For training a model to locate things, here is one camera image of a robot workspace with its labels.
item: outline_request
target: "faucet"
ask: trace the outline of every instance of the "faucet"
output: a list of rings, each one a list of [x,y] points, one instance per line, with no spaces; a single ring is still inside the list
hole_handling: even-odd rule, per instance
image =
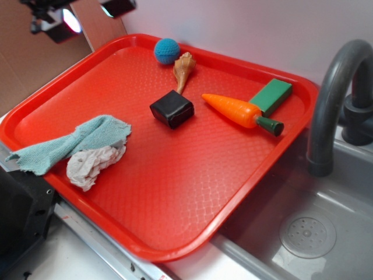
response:
[[[346,96],[350,84],[351,94]],[[364,40],[345,44],[322,82],[307,147],[308,171],[313,176],[333,171],[338,123],[347,143],[363,146],[373,142],[373,49]]]

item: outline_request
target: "yarn ball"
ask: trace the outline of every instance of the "yarn ball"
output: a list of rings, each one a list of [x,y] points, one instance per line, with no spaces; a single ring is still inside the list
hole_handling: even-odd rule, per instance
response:
[[[173,39],[161,39],[154,48],[154,55],[158,62],[162,64],[172,64],[179,58],[180,47]]]

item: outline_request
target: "gray sink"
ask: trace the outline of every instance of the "gray sink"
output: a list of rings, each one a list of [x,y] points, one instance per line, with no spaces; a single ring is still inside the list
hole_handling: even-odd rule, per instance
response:
[[[373,279],[373,154],[335,140],[333,173],[315,178],[306,133],[218,236],[262,279]]]

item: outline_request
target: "white cloth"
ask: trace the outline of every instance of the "white cloth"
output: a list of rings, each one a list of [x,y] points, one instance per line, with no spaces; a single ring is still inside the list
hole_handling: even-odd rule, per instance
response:
[[[88,191],[94,185],[100,171],[119,161],[125,151],[126,146],[82,150],[71,156],[66,174],[72,184],[82,188],[83,191]]]

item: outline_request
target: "blue towel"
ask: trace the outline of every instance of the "blue towel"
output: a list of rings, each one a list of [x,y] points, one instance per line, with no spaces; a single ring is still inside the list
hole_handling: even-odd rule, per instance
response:
[[[124,145],[130,133],[131,125],[110,115],[100,115],[76,127],[72,134],[13,152],[6,161],[17,159],[22,171],[40,176],[78,151]]]

